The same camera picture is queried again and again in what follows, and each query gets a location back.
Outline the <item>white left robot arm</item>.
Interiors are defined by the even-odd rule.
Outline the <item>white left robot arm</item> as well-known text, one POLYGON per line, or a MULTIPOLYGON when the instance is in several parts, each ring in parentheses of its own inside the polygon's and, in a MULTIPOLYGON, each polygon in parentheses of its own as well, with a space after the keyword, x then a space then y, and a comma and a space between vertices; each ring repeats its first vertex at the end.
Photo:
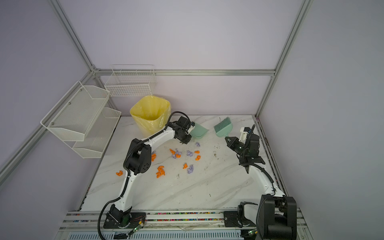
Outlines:
POLYGON ((172 139, 179 140, 182 144, 188 144, 192 138, 191 132, 196 126, 186 114, 180 111, 175 113, 182 115, 177 121, 172 122, 168 119, 165 127, 150 137, 132 140, 123 163, 126 176, 120 194, 116 199, 108 201, 102 208, 98 228, 101 227, 102 216, 108 206, 110 209, 106 213, 104 229, 125 229, 146 217, 146 214, 141 214, 141 218, 133 217, 131 211, 137 183, 142 174, 151 167, 152 152, 172 139))

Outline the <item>green plastic dustpan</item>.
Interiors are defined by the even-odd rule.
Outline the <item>green plastic dustpan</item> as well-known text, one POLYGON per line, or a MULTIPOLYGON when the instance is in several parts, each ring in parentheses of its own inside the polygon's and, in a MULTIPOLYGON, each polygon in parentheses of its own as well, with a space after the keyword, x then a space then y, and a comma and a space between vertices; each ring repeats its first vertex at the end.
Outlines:
POLYGON ((207 132, 208 132, 208 129, 195 123, 194 129, 190 132, 190 135, 194 139, 201 139, 202 137, 204 137, 206 135, 207 132))

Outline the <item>green hand brush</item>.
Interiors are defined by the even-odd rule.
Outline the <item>green hand brush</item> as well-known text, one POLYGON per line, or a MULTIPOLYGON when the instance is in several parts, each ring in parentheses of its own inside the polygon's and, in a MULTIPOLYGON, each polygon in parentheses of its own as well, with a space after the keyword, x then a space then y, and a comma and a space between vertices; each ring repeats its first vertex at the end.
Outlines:
POLYGON ((228 137, 232 129, 233 124, 229 117, 226 117, 214 126, 216 136, 219 138, 228 137))

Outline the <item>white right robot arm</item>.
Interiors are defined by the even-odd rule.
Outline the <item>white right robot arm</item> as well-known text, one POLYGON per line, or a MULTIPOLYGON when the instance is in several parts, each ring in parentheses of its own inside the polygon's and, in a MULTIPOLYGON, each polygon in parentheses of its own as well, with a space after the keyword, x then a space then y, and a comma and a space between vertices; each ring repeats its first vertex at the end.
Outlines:
POLYGON ((259 203, 242 201, 237 211, 225 211, 226 227, 255 227, 246 237, 259 240, 295 240, 297 238, 297 202, 280 190, 259 155, 260 137, 242 132, 240 138, 226 137, 227 146, 236 153, 239 165, 257 183, 259 203))

